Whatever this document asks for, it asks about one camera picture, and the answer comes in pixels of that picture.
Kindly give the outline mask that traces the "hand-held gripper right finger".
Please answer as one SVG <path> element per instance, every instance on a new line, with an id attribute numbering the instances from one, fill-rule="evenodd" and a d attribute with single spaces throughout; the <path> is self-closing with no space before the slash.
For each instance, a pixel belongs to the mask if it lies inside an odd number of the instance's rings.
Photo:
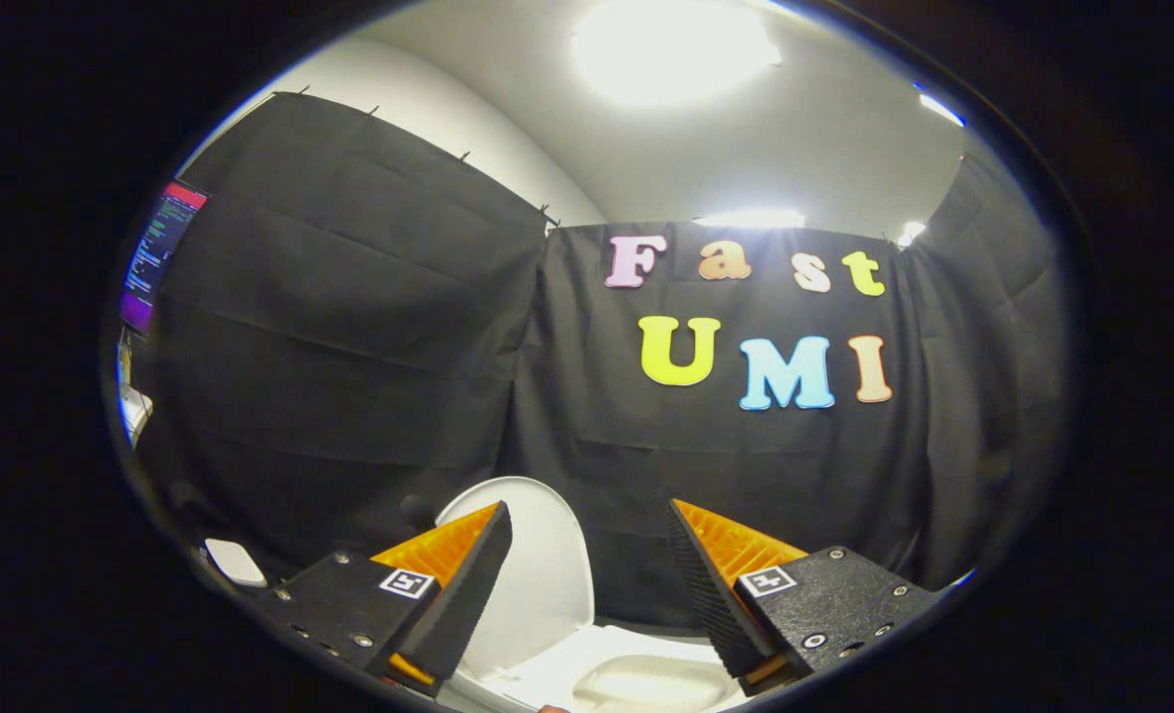
<path id="1" fill-rule="evenodd" d="M 944 594 L 849 547 L 801 551 L 679 498 L 668 543 L 700 626 L 748 697 L 876 650 Z"/>

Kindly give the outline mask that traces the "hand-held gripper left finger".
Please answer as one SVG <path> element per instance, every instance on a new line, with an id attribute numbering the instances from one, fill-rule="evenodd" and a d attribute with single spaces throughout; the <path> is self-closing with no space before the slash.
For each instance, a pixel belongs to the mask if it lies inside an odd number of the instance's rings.
<path id="1" fill-rule="evenodd" d="M 434 698 L 454 677 L 512 545 L 505 502 L 370 557 L 336 551 L 252 603 L 366 675 Z"/>

